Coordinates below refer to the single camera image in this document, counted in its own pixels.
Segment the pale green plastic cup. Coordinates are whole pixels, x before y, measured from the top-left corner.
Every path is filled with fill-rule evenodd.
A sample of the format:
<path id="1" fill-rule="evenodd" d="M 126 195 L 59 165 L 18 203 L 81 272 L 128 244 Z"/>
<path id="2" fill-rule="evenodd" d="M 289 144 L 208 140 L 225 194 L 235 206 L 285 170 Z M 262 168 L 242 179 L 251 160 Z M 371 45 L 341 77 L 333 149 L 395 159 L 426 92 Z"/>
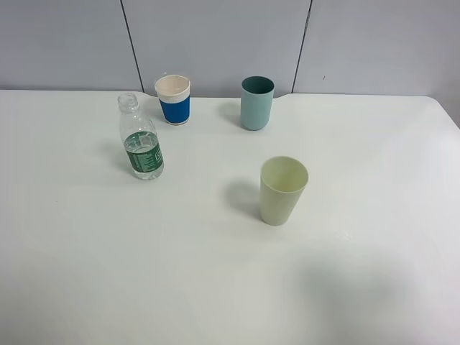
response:
<path id="1" fill-rule="evenodd" d="M 260 170 L 260 216 L 271 226 L 285 224 L 308 183 L 308 171 L 298 160 L 278 156 Z"/>

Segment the clear plastic bottle green label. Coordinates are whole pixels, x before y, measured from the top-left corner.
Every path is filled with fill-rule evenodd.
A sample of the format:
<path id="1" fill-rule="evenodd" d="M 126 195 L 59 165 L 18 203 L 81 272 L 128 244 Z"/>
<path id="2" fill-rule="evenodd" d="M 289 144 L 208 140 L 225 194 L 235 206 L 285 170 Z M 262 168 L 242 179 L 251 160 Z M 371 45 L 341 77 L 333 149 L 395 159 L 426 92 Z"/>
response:
<path id="1" fill-rule="evenodd" d="M 152 120 L 141 109 L 133 93 L 118 97 L 119 133 L 134 174 L 140 180 L 154 180 L 164 170 L 160 142 Z"/>

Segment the teal plastic cup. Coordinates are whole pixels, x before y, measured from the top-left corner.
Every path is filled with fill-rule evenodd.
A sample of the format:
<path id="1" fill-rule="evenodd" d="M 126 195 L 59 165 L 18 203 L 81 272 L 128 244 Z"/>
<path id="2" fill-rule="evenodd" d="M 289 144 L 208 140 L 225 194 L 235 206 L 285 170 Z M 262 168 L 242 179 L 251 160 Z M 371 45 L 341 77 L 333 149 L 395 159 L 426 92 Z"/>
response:
<path id="1" fill-rule="evenodd" d="M 250 76 L 241 82 L 241 125 L 258 131 L 268 124 L 275 84 L 264 76 Z"/>

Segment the blue sleeved paper cup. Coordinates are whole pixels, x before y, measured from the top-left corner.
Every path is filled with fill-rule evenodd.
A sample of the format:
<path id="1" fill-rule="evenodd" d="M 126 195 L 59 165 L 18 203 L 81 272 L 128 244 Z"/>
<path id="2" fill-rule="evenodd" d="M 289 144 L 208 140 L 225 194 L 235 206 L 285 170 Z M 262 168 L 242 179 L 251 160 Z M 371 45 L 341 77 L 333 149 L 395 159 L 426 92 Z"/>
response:
<path id="1" fill-rule="evenodd" d="M 181 75 L 166 75 L 157 80 L 155 91 L 166 122 L 186 123 L 190 117 L 190 80 Z"/>

